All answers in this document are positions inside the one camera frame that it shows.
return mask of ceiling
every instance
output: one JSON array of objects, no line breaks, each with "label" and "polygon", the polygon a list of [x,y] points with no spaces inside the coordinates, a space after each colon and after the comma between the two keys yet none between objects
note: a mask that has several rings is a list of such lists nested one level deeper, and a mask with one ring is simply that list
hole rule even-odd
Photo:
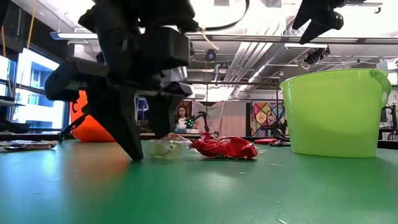
[{"label": "ceiling", "polygon": [[[28,12],[32,12],[34,0],[13,0]],[[250,35],[301,35],[302,30],[291,30],[289,27],[297,13],[300,0],[251,0],[245,18],[235,27],[217,32],[218,34],[250,34]],[[398,19],[395,9],[396,0],[379,0],[381,12],[375,14],[374,6],[346,6],[337,9],[345,17],[345,26],[341,30],[331,30],[324,37],[395,37],[398,27],[391,26]],[[222,26],[238,20],[244,11],[243,0],[191,0],[196,12],[195,20],[203,26]],[[71,32],[79,27],[77,20],[93,5],[92,0],[38,0],[37,17],[54,30]],[[195,55],[188,67],[190,80],[214,80],[211,72],[215,65],[227,68],[220,72],[217,80],[229,82],[247,82],[265,64],[261,75],[253,82],[281,82],[286,78],[308,72],[351,67],[376,67],[376,63],[384,57],[398,57],[398,46],[395,45],[329,45],[334,57],[324,58],[309,68],[303,63],[310,48],[286,47],[284,44],[215,42],[215,62],[206,63],[205,55],[213,47],[208,42],[193,42]],[[100,50],[98,41],[90,41],[93,52]],[[240,90],[253,91],[252,88]]]}]

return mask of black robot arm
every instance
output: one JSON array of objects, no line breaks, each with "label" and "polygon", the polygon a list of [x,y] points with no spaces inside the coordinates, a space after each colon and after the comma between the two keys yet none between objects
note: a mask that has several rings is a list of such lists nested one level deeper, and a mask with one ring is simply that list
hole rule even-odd
[{"label": "black robot arm", "polygon": [[209,132],[210,129],[209,129],[209,126],[207,125],[207,113],[204,112],[204,111],[199,111],[199,112],[195,113],[195,114],[192,116],[192,119],[193,119],[194,121],[196,121],[196,120],[199,119],[199,118],[203,118],[203,120],[204,120],[204,122],[205,122],[205,131],[206,131],[206,132]]}]

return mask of colorful artwork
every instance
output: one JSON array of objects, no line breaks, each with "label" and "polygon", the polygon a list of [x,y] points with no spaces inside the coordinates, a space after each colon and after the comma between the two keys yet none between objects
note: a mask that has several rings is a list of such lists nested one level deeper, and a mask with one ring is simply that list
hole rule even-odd
[{"label": "colorful artwork", "polygon": [[251,113],[251,136],[267,137],[271,135],[271,126],[278,120],[279,123],[285,122],[285,105],[283,102],[256,102],[252,104]]}]

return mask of bucket handle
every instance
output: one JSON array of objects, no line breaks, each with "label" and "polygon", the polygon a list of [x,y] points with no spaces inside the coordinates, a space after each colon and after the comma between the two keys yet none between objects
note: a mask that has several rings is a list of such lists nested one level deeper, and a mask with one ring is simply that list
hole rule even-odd
[{"label": "bucket handle", "polygon": [[388,74],[385,71],[379,69],[371,70],[371,76],[375,78],[380,84],[382,88],[382,101],[381,106],[385,106],[388,100],[388,96],[391,93],[391,83],[388,80]]}]

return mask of woman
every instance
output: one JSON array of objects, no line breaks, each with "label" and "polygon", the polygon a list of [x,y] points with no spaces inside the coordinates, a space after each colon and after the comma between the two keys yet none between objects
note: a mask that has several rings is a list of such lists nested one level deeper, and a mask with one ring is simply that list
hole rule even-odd
[{"label": "woman", "polygon": [[177,108],[177,117],[175,119],[175,124],[175,129],[187,128],[187,109],[184,105],[180,105]]}]

